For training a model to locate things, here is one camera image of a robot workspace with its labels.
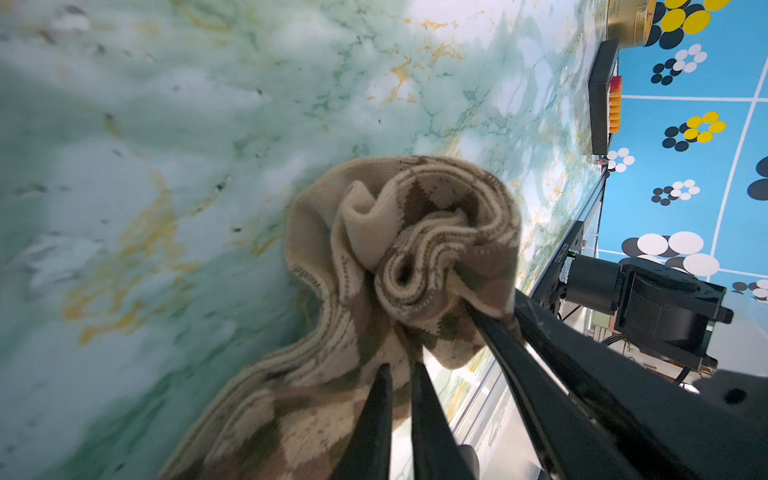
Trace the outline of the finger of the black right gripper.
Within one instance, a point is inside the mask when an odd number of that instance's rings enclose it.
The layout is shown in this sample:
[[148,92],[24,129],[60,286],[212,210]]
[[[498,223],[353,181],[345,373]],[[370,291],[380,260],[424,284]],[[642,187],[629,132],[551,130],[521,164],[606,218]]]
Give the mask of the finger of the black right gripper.
[[552,479],[640,477],[503,324],[471,305],[467,310],[500,365],[542,469]]
[[516,292],[515,318],[551,378],[638,479],[764,479],[767,432],[582,336]]

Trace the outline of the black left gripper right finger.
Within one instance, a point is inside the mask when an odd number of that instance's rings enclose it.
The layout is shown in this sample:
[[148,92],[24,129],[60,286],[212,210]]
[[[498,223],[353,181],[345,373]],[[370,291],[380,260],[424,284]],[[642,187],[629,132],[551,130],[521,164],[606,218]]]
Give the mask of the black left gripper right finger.
[[474,479],[423,363],[415,364],[411,386],[414,477],[417,480]]

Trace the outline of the beige argyle sock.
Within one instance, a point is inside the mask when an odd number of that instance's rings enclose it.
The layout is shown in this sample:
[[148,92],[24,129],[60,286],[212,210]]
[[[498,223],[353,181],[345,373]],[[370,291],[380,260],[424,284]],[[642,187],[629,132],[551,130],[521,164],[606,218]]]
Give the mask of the beige argyle sock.
[[388,365],[393,421],[414,365],[448,369],[483,347],[468,308],[513,335],[521,215],[504,183],[464,160],[359,159],[295,200],[289,270],[316,295],[315,328],[233,377],[188,430],[164,479],[327,479]]

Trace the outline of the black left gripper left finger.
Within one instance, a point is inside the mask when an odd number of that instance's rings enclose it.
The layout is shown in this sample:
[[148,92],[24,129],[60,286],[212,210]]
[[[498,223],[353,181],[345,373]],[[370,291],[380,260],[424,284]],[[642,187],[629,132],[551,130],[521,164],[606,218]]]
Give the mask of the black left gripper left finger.
[[390,365],[376,372],[365,405],[333,480],[387,480],[391,460],[393,384]]

